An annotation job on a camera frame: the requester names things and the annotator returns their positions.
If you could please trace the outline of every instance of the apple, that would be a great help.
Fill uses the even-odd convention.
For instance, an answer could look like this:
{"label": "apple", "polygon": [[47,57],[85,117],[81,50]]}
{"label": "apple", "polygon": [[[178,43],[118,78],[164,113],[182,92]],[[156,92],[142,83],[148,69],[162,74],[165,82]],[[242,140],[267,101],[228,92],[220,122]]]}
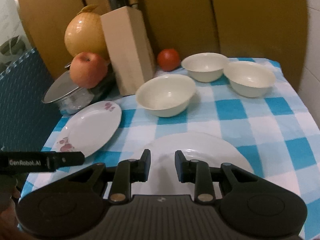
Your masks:
{"label": "apple", "polygon": [[79,87],[93,88],[107,75],[108,61],[93,52],[81,52],[70,65],[70,77]]}

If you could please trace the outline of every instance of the plate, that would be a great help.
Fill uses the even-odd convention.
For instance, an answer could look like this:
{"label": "plate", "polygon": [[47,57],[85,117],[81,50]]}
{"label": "plate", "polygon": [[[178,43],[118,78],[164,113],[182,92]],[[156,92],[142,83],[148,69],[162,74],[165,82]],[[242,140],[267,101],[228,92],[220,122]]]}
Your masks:
{"label": "plate", "polygon": [[[174,165],[174,153],[181,150],[187,160],[205,161],[210,167],[220,167],[229,162],[253,173],[247,159],[230,143],[201,132],[167,135],[145,145],[151,151],[151,166],[147,182],[132,184],[132,194],[181,195],[193,198],[194,184],[181,183]],[[131,158],[139,159],[143,149],[134,152]],[[221,198],[219,185],[214,183],[216,197]]]}
{"label": "plate", "polygon": [[52,151],[81,151],[85,157],[104,146],[119,127],[121,108],[111,101],[100,101],[76,113],[63,127]]}

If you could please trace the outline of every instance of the wooden knife block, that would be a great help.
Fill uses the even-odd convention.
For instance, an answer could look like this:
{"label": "wooden knife block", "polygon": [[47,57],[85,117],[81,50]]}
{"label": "wooden knife block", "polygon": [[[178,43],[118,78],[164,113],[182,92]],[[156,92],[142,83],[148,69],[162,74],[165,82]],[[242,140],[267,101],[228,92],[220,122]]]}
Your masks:
{"label": "wooden knife block", "polygon": [[133,95],[155,72],[142,13],[121,7],[101,15],[101,24],[120,94]]}

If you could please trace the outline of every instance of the tablecloth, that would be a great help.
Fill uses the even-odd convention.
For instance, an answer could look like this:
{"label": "tablecloth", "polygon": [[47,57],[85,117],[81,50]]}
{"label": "tablecloth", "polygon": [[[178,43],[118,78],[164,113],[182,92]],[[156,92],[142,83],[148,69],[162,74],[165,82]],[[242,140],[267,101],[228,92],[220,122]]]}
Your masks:
{"label": "tablecloth", "polygon": [[[137,105],[135,95],[110,95],[122,108],[119,128],[111,140],[89,156],[83,166],[60,168],[55,173],[30,174],[22,195],[47,185],[96,162],[116,166],[132,152],[164,135],[200,131],[220,137],[249,161],[254,173],[300,195],[308,217],[300,234],[312,239],[320,234],[320,131],[297,93],[284,78],[279,63],[261,58],[233,58],[255,61],[276,76],[273,89],[264,98],[236,94],[222,76],[211,83],[196,82],[197,93],[181,114],[151,116]],[[187,74],[179,68],[172,73]],[[45,143],[50,151],[70,117],[59,121]]]}

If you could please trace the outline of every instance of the tomato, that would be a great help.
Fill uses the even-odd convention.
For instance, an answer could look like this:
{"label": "tomato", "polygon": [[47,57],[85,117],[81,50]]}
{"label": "tomato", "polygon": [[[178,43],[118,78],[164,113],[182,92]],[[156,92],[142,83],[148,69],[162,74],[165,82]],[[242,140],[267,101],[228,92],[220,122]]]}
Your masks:
{"label": "tomato", "polygon": [[164,71],[172,71],[180,66],[180,56],[175,49],[164,49],[158,54],[157,63]]}

